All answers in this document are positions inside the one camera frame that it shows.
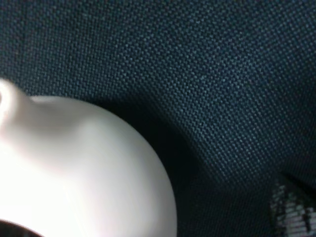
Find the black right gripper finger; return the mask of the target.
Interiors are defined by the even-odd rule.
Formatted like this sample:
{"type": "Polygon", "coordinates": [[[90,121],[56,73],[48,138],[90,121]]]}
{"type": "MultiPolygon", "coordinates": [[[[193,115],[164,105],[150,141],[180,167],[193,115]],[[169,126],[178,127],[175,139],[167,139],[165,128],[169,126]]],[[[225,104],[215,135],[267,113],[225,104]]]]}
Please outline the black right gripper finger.
{"type": "Polygon", "coordinates": [[[314,237],[316,203],[297,189],[276,184],[270,199],[270,222],[274,237],[314,237]]]}

